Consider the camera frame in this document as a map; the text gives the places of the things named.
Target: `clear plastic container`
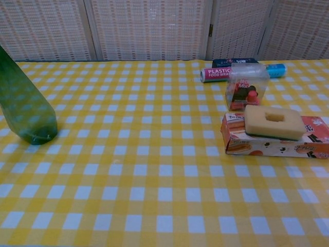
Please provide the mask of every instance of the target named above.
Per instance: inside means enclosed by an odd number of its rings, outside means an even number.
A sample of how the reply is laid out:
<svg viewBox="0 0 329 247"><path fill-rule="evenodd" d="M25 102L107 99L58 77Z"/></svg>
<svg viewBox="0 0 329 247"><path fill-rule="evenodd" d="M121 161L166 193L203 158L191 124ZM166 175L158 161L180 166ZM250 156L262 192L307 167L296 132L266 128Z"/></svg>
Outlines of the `clear plastic container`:
<svg viewBox="0 0 329 247"><path fill-rule="evenodd" d="M225 98L230 111L244 111L246 105L260 105L269 82L266 66L260 63L232 63Z"/></svg>

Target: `pink label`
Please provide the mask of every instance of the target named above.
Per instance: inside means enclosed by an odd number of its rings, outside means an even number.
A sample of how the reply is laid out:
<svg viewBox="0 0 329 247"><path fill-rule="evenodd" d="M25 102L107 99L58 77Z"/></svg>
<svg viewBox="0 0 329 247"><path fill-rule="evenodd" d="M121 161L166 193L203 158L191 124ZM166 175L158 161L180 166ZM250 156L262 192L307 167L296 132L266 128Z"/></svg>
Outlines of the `pink label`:
<svg viewBox="0 0 329 247"><path fill-rule="evenodd" d="M228 79L231 67L225 68L205 68L205 79Z"/></svg>

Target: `yellow gingham tablecloth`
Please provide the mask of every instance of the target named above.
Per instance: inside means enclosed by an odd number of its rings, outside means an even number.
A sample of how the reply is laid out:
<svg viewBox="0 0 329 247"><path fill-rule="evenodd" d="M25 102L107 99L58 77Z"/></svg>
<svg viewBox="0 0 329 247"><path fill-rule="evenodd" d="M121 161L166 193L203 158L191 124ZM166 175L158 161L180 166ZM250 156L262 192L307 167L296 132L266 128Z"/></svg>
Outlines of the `yellow gingham tablecloth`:
<svg viewBox="0 0 329 247"><path fill-rule="evenodd" d="M329 60L285 63L264 105L324 116ZM209 61L19 63L56 110L29 146L0 115L0 244L329 246L329 162L233 156Z"/></svg>

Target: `sponge hole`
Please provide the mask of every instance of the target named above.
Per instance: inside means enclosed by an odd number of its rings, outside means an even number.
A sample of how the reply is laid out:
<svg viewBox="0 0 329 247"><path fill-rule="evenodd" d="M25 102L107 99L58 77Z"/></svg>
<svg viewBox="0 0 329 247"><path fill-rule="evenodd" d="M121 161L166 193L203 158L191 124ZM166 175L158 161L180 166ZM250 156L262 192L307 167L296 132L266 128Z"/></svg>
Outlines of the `sponge hole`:
<svg viewBox="0 0 329 247"><path fill-rule="evenodd" d="M265 112L265 118L267 121L284 122L284 115L282 114L273 114Z"/></svg>

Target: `biscuit box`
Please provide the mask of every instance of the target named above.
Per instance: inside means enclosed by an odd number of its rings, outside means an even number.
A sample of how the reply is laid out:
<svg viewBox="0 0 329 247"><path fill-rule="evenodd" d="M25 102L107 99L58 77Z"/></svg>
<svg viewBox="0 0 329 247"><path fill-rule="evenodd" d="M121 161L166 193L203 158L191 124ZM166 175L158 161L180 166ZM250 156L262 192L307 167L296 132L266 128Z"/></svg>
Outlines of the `biscuit box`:
<svg viewBox="0 0 329 247"><path fill-rule="evenodd" d="M225 153L256 156L329 157L329 127L321 117L302 116L306 132L298 141L252 137L245 132L244 113L226 113L221 126Z"/></svg>

